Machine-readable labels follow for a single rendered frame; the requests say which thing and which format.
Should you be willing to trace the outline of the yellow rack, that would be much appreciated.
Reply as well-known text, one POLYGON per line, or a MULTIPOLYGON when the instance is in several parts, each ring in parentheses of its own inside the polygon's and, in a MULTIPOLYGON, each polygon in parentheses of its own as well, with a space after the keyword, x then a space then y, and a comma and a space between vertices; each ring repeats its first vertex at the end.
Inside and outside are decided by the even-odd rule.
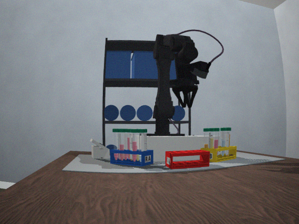
POLYGON ((230 147, 221 147, 218 148, 200 148, 201 150, 210 151, 210 162, 220 162, 220 161, 227 161, 231 159, 236 159, 236 148, 237 146, 230 146, 230 147), (230 150, 229 156, 222 156, 221 154, 217 157, 218 151, 230 150))

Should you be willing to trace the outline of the grey flat mat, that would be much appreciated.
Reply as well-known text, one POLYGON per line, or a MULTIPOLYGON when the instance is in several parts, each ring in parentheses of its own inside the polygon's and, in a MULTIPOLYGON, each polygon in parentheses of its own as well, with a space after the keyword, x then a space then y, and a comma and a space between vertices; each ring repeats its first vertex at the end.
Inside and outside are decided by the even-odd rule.
POLYGON ((236 152, 236 159, 220 162, 210 162, 209 167, 170 169, 165 165, 165 161, 153 162, 146 166, 130 166, 111 164, 110 159, 94 159, 92 155, 79 154, 62 171, 86 172, 86 173, 110 173, 110 174, 150 174, 150 173, 173 173, 200 171, 220 168, 231 168, 246 166, 286 159, 269 157, 257 154, 236 152))

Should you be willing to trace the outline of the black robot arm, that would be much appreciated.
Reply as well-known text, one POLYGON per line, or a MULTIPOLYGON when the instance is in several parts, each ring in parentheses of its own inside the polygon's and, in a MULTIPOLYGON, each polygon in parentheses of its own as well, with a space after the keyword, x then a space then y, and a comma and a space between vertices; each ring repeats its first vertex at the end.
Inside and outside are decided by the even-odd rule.
POLYGON ((185 136, 185 134, 170 134, 169 132, 169 119, 172 119, 175 113, 169 85, 170 67, 171 61, 175 60, 175 67, 180 65, 177 67, 178 78, 197 80, 198 76, 206 79, 209 72, 208 63, 198 61, 190 64, 197 57, 198 51, 195 43, 189 36, 174 34, 156 36, 153 51, 158 70, 158 90, 153 112, 153 119, 156 119, 156 131, 147 133, 147 136, 185 136))

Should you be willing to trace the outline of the red tube rack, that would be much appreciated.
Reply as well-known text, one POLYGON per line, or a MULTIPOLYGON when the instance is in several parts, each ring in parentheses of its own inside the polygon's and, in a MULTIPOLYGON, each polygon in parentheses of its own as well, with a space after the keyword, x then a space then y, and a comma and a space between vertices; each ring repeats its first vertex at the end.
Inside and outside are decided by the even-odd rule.
POLYGON ((205 150, 166 151, 165 152, 165 165, 167 167, 169 167, 170 169, 209 167, 209 160, 210 160, 210 151, 205 151, 205 150), (173 162, 173 157, 175 157, 175 156, 193 156, 193 155, 200 155, 200 160, 174 161, 173 162))

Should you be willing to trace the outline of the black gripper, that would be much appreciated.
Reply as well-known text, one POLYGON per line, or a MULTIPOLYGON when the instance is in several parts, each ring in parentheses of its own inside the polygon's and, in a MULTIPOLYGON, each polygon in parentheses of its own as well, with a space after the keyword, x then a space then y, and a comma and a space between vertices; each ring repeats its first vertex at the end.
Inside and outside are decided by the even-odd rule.
POLYGON ((188 79, 188 78, 178 78, 178 69, 177 69, 178 66, 180 66, 180 65, 177 65, 175 67, 176 68, 176 77, 177 77, 177 79, 169 81, 169 84, 175 84, 175 86, 172 87, 172 91, 174 92, 174 94, 178 98, 181 106, 183 108, 185 108, 186 105, 187 105, 188 108, 191 108, 192 104, 193 104, 194 97, 195 97, 195 95, 197 93, 197 90, 198 90, 197 84, 199 84, 199 80, 188 79), (196 84, 196 85, 194 85, 194 84, 196 84), (181 96, 179 94, 180 91, 183 92, 184 102, 182 101, 181 96), (189 99, 188 99, 188 93, 189 92, 192 92, 190 103, 189 103, 189 99))

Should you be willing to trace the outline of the blue tube rack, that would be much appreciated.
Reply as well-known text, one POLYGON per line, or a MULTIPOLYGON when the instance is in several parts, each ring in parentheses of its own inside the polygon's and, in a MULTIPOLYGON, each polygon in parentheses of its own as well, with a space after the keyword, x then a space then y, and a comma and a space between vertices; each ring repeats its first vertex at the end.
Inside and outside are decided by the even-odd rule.
POLYGON ((147 150, 143 152, 132 151, 132 150, 110 150, 110 163, 111 164, 120 164, 120 165, 130 165, 130 166, 146 166, 153 164, 153 150, 147 150), (130 159, 121 161, 115 160, 114 153, 119 154, 140 154, 142 162, 140 161, 131 161, 130 159))

